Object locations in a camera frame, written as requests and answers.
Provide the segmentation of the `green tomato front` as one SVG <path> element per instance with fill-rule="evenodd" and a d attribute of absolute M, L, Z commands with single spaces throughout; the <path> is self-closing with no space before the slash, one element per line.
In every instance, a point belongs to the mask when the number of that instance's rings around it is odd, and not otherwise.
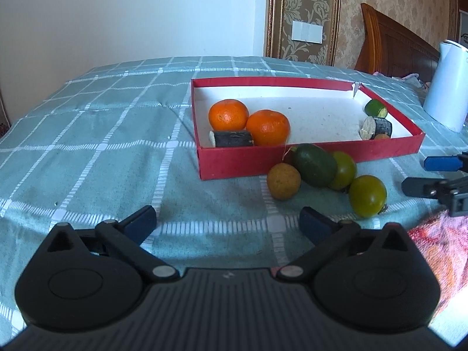
<path fill-rule="evenodd" d="M 379 178 L 362 175 L 351 182 L 348 199 L 355 214 L 370 218 L 379 214 L 386 205 L 386 187 Z"/>

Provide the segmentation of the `green tomato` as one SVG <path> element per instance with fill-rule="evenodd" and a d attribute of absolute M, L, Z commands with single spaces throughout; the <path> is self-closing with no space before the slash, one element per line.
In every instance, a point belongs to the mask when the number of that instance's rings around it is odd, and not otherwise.
<path fill-rule="evenodd" d="M 332 157 L 336 162 L 336 172 L 334 179 L 328 187 L 335 191 L 340 191 L 346 189 L 355 179 L 357 166 L 354 159 L 343 151 L 333 151 Z"/>
<path fill-rule="evenodd" d="M 386 205 L 386 187 L 379 178 L 362 175 L 351 182 L 348 199 L 355 214 L 370 218 L 379 214 Z"/>

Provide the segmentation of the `cut green cucumber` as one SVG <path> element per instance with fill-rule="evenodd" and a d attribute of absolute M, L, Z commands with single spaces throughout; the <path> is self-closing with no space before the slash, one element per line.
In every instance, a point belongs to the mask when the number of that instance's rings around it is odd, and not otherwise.
<path fill-rule="evenodd" d="M 386 118 L 388 114 L 388 109 L 381 101 L 377 99 L 371 99 L 365 105 L 364 112 L 367 116 Z"/>
<path fill-rule="evenodd" d="M 295 147 L 292 154 L 293 165 L 308 185 L 324 188 L 334 180 L 337 171 L 336 160 L 321 147 L 303 143 Z"/>

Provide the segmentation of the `brown round longan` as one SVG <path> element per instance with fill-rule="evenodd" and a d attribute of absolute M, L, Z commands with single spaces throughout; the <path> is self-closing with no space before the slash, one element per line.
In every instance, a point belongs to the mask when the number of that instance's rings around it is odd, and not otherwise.
<path fill-rule="evenodd" d="M 289 200 L 300 189 L 302 182 L 298 170 L 287 163 L 279 163 L 266 176 L 271 196 L 276 200 Z"/>

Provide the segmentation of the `pink towel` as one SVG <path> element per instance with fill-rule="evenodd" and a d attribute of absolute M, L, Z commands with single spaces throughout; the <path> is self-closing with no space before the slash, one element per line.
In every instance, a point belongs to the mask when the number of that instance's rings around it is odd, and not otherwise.
<path fill-rule="evenodd" d="M 467 217 L 441 211 L 409 230 L 440 286 L 435 315 L 467 286 Z"/>

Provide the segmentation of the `white electric kettle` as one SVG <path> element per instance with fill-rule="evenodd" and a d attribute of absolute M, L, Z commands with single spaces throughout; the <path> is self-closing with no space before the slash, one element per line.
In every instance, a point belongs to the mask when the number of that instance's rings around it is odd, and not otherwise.
<path fill-rule="evenodd" d="M 461 132 L 467 118 L 467 48 L 445 40 L 423 108 L 453 132 Z"/>

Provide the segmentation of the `small brown longan right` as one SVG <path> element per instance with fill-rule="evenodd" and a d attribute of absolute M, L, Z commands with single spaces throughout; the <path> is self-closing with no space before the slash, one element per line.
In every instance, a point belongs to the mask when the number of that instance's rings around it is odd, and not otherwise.
<path fill-rule="evenodd" d="M 374 136 L 374 140 L 389 140 L 391 137 L 386 133 L 380 133 Z"/>

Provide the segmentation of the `teal plaid bedsheet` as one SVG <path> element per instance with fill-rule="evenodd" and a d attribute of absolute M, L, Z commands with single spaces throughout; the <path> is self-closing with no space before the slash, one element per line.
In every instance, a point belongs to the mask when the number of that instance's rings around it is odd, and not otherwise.
<path fill-rule="evenodd" d="M 380 178 L 387 209 L 363 220 L 379 228 L 394 221 L 414 227 L 438 205 L 401 193 L 407 177 L 422 177 L 429 155 L 467 149 L 466 132 L 454 133 L 428 116 L 422 94 L 387 78 L 263 57 L 175 57 L 96 67 L 65 83 L 20 118 L 1 138 L 1 341 L 22 330 L 14 300 L 22 270 L 50 228 L 77 228 L 124 219 L 150 204 L 156 231 L 144 248 L 178 269 L 285 265 L 310 248 L 297 227 L 310 206 L 351 217 L 345 195 L 303 185 L 277 202 L 263 177 L 199 178 L 190 85 L 194 78 L 277 76 L 359 82 L 420 127 L 425 138 L 408 156 L 364 162 L 359 173 Z"/>

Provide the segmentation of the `red shallow cardboard box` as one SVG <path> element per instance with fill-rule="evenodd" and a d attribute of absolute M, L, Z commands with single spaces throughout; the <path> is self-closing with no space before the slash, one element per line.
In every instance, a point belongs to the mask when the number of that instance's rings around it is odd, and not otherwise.
<path fill-rule="evenodd" d="M 271 109 L 290 122 L 290 137 L 276 147 L 214 147 L 209 109 L 224 99 L 236 99 L 250 113 Z M 194 135 L 202 180 L 266 174 L 282 162 L 291 146 L 314 143 L 326 151 L 344 151 L 356 162 L 414 154 L 424 132 L 404 113 L 390 105 L 387 119 L 393 132 L 387 140 L 362 140 L 359 129 L 367 117 L 368 101 L 383 101 L 359 82 L 291 77 L 197 78 L 191 83 Z"/>

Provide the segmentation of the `orange tangerine front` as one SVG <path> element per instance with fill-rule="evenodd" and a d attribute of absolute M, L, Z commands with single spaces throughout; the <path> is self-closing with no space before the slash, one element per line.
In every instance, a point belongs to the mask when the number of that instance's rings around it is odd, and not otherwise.
<path fill-rule="evenodd" d="M 290 136 L 288 118 L 270 109 L 261 109 L 249 116 L 245 129 L 252 135 L 255 146 L 282 145 Z"/>

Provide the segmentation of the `orange tangerine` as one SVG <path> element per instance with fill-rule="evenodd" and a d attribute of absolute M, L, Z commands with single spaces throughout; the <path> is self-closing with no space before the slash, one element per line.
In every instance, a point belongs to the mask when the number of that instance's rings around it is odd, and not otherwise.
<path fill-rule="evenodd" d="M 288 118 L 270 109 L 261 109 L 249 116 L 245 129 L 252 135 L 255 146 L 282 145 L 290 136 Z"/>
<path fill-rule="evenodd" d="M 224 99 L 210 107 L 208 119 L 215 131 L 240 131 L 244 130 L 249 111 L 241 101 Z"/>

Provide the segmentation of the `wooden headboard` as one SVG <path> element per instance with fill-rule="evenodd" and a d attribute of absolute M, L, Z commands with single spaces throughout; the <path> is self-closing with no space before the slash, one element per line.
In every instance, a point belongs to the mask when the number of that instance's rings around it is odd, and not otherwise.
<path fill-rule="evenodd" d="M 365 40 L 355 70 L 388 77 L 416 73 L 430 82 L 436 72 L 439 51 L 399 22 L 373 6 L 361 4 Z"/>

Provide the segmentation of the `orange tangerine rear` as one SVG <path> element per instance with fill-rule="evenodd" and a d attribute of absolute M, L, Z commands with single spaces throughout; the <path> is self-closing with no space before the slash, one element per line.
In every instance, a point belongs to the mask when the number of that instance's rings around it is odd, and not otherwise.
<path fill-rule="evenodd" d="M 249 111 L 241 101 L 224 99 L 210 107 L 208 119 L 215 131 L 240 131 L 244 130 Z"/>

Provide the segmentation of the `gold framed wallpaper panel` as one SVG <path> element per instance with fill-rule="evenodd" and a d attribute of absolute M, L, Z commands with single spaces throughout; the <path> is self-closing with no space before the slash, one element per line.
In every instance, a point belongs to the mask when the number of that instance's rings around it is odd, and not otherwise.
<path fill-rule="evenodd" d="M 320 43 L 293 39 L 293 23 L 322 27 Z M 266 0 L 264 55 L 332 66 L 340 23 L 340 0 Z"/>

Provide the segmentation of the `white wall switch panel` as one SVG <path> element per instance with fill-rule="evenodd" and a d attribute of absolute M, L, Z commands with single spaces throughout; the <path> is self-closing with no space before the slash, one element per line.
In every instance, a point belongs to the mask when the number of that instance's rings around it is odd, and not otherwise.
<path fill-rule="evenodd" d="M 323 26 L 303 21 L 293 21 L 291 40 L 312 44 L 322 44 Z"/>

